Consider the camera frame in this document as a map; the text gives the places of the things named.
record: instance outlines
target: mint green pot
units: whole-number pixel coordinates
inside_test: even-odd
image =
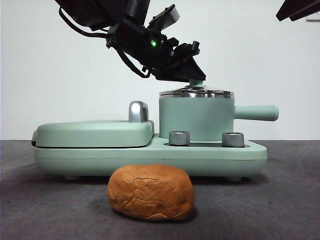
[[[276,106],[235,106],[233,93],[229,93],[231,95],[200,94],[201,97],[160,93],[160,138],[168,139],[171,131],[188,131],[191,141],[221,141],[222,133],[234,131],[235,119],[278,119]]]

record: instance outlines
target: appliance foot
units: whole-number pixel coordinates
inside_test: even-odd
[[[74,181],[74,180],[79,180],[81,176],[64,176],[64,180],[67,181]]]
[[[227,181],[230,181],[230,182],[241,182],[241,177],[239,176],[227,176],[224,178],[225,180]]]

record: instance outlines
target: white wall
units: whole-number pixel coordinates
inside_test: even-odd
[[[206,84],[235,92],[237,105],[277,105],[276,122],[236,120],[252,140],[320,139],[320,23],[275,14],[283,0],[152,0],[147,21],[172,3],[165,30],[200,42]],[[53,0],[1,1],[1,139],[28,140],[45,123],[126,119],[130,101],[149,105],[159,130],[158,94],[183,83],[140,79],[103,39],[71,30]]]

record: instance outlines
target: bread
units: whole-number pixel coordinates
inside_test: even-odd
[[[110,177],[107,197],[114,209],[127,216],[181,221],[190,215],[195,193],[189,176],[180,168],[127,165]]]

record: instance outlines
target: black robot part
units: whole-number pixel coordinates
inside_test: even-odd
[[[95,38],[105,38],[106,46],[114,48],[123,62],[142,78],[150,74],[157,80],[189,82],[204,81],[206,75],[201,71],[193,56],[198,55],[199,43],[183,43],[172,37],[167,38],[161,31],[179,19],[175,5],[165,8],[154,16],[148,27],[144,26],[150,0],[56,0],[60,5],[59,14],[63,20],[78,33]],[[62,12],[65,10],[79,25],[92,31],[90,33],[76,27]],[[138,60],[143,66],[141,72],[127,55]]]
[[[295,21],[320,11],[320,0],[285,0],[276,17]]]

